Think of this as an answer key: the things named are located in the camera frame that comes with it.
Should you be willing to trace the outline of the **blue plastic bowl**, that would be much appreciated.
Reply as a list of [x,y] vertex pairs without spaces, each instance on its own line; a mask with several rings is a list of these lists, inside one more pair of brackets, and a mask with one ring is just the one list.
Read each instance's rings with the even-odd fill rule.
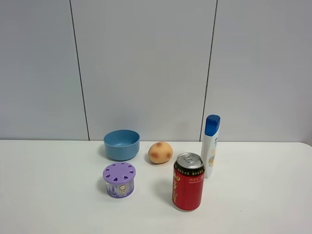
[[132,130],[116,130],[103,139],[106,155],[116,161],[134,158],[140,147],[140,135]]

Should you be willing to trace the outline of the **purple lidded air freshener jar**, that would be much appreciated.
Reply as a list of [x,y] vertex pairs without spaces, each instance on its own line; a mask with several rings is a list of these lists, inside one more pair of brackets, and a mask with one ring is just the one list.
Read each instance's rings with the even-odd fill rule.
[[110,197],[124,198],[135,189],[135,167],[127,162],[115,162],[107,166],[103,173],[106,190]]

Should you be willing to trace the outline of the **red drink can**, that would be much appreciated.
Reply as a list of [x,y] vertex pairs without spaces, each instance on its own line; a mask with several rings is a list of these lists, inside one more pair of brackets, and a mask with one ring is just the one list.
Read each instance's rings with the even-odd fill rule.
[[174,163],[172,201],[176,207],[193,211],[200,206],[205,167],[199,155],[180,154]]

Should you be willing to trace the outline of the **spotted orange toy potato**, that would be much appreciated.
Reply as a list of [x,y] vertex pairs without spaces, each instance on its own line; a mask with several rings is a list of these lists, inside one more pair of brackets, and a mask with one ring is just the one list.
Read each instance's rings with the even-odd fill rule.
[[153,144],[148,151],[149,160],[155,164],[166,163],[172,156],[173,149],[171,145],[164,141]]

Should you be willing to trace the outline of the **white blue-capped shampoo bottle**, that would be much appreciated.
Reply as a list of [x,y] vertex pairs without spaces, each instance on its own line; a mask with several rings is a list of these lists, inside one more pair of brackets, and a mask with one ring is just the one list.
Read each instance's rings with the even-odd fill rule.
[[219,127],[220,116],[207,116],[200,155],[205,166],[205,178],[209,178],[213,171]]

